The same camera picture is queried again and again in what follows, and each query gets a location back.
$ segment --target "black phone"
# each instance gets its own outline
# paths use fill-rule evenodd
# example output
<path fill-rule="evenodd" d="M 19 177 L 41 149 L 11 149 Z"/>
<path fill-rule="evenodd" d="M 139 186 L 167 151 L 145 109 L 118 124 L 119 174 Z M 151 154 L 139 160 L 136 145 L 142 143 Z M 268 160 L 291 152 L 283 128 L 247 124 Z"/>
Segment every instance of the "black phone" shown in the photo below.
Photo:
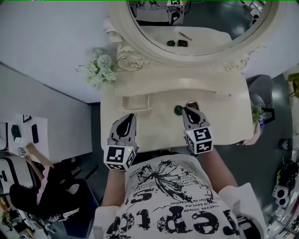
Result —
<path fill-rule="evenodd" d="M 38 143 L 37 125 L 31 126 L 33 142 Z"/>
<path fill-rule="evenodd" d="M 198 103 L 196 101 L 189 102 L 189 103 L 186 104 L 186 106 L 199 110 L 199 106 L 198 106 Z"/>

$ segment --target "mirror frame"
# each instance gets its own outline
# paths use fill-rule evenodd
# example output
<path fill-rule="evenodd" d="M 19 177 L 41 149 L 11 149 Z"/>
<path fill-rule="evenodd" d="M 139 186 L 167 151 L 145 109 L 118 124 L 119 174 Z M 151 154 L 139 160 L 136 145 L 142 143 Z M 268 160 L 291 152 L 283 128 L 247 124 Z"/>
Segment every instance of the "mirror frame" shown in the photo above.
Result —
<path fill-rule="evenodd" d="M 270 7 L 265 11 L 264 15 L 261 15 L 262 17 L 259 19 L 263 21 L 261 24 L 254 24 L 240 37 L 217 47 L 219 49 L 218 52 L 201 56 L 187 56 L 163 50 L 161 48 L 163 45 L 158 47 L 157 44 L 148 40 L 132 18 L 127 1 L 106 2 L 113 26 L 134 49 L 159 62 L 174 66 L 190 67 L 206 63 L 233 61 L 261 46 L 263 41 L 278 28 L 286 13 L 287 2 L 268 1 L 266 5 L 270 5 Z"/>

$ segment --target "person's hand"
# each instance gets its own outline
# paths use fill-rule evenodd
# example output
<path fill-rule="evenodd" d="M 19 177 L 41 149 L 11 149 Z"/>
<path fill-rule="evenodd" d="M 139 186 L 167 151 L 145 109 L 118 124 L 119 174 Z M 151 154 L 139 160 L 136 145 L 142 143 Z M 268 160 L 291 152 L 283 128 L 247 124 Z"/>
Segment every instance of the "person's hand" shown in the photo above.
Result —
<path fill-rule="evenodd" d="M 25 156 L 24 156 L 24 159 L 25 159 L 26 162 L 29 163 L 31 166 L 32 166 L 32 164 L 34 164 L 33 161 L 31 160 L 30 156 L 25 155 Z"/>
<path fill-rule="evenodd" d="M 36 153 L 36 148 L 35 146 L 33 145 L 33 143 L 29 143 L 27 146 L 26 146 L 26 149 L 29 151 L 29 153 L 31 155 L 35 155 Z"/>

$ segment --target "blue chair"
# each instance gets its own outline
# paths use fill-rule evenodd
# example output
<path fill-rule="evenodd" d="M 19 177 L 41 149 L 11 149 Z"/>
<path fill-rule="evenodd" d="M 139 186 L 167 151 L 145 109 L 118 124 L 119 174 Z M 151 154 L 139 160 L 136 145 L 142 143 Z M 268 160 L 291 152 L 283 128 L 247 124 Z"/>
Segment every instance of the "blue chair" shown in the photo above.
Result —
<path fill-rule="evenodd" d="M 84 196 L 84 203 L 80 206 L 79 212 L 63 222 L 66 234 L 70 237 L 85 239 L 89 237 L 93 226 L 95 210 L 99 207 L 86 179 L 75 179 L 78 183 L 78 193 Z"/>

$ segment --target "white vanity table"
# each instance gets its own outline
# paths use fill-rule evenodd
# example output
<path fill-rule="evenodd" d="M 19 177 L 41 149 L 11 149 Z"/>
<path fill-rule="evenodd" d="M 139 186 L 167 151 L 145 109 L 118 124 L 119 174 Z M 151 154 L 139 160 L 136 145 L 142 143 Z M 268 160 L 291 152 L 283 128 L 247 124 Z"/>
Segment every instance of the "white vanity table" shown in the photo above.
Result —
<path fill-rule="evenodd" d="M 141 27 L 125 1 L 108 2 L 110 18 L 104 26 L 110 41 L 118 44 L 120 71 L 114 86 L 101 89 L 102 148 L 107 145 L 111 125 L 130 112 L 137 113 L 138 152 L 186 146 L 183 119 L 175 115 L 174 107 L 191 101 L 198 102 L 211 123 L 214 144 L 250 139 L 253 126 L 249 93 L 240 70 L 246 67 L 250 54 L 260 48 L 261 40 L 275 29 L 286 3 L 267 5 L 259 21 L 242 36 L 231 41 L 227 33 L 199 29 L 206 36 L 197 44 L 200 35 L 192 34 L 196 28 Z M 174 35 L 169 38 L 165 28 Z M 176 37 L 186 40 L 176 34 L 178 31 L 194 38 L 188 48 L 162 44 L 167 39 L 176 41 Z M 142 105 L 141 101 L 145 101 L 143 107 L 128 105 Z"/>

